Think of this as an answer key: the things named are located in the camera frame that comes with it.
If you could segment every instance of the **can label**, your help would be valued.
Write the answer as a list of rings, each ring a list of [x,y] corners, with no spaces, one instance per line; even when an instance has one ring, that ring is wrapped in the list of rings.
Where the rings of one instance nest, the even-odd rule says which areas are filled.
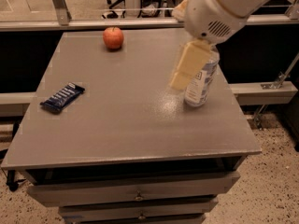
[[[206,93],[203,92],[205,87],[207,71],[202,70],[194,77],[185,91],[185,98],[190,102],[198,104],[201,99],[205,99]]]

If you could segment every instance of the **table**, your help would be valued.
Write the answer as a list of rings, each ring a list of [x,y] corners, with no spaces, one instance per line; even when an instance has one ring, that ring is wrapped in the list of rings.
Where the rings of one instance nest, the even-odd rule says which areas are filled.
[[[200,108],[167,88],[184,29],[123,32],[117,51],[101,31],[64,33],[2,168],[66,222],[200,223],[261,148],[220,68]],[[68,82],[85,93],[60,115],[41,109]]]

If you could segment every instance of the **terrazzo floor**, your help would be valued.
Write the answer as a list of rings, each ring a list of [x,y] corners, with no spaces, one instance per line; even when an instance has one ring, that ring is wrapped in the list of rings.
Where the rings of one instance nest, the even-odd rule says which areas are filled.
[[[299,223],[299,153],[292,135],[277,112],[263,115],[262,131],[254,126],[252,115],[246,116],[263,153],[244,160],[238,169],[241,178],[218,196],[219,203],[204,224]],[[9,144],[8,130],[0,137],[2,144]],[[26,194],[30,185],[26,181],[11,192],[0,173],[0,223],[64,223],[57,208],[46,208]]]

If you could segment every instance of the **drawer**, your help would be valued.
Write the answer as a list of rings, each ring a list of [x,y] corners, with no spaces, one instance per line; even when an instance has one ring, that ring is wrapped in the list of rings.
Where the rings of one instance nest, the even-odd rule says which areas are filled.
[[[99,220],[92,222],[80,222],[81,224],[201,224],[206,219],[205,214],[202,215],[178,215],[167,217],[148,217],[143,220],[136,218],[125,220]]]
[[[140,202],[225,193],[238,178],[238,172],[153,176],[32,186],[28,194],[45,206]]]
[[[59,214],[68,222],[137,219],[203,214],[211,211],[217,198],[196,197],[145,201],[141,203],[109,203],[60,207]]]

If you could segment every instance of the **drawer knob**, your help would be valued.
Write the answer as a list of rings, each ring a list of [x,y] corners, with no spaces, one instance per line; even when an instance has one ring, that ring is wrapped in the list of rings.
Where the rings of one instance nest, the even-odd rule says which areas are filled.
[[[140,191],[137,193],[137,196],[135,196],[135,201],[141,202],[144,200],[144,197],[141,195]]]
[[[138,220],[145,220],[146,218],[147,218],[146,216],[144,216],[143,214],[140,214]]]

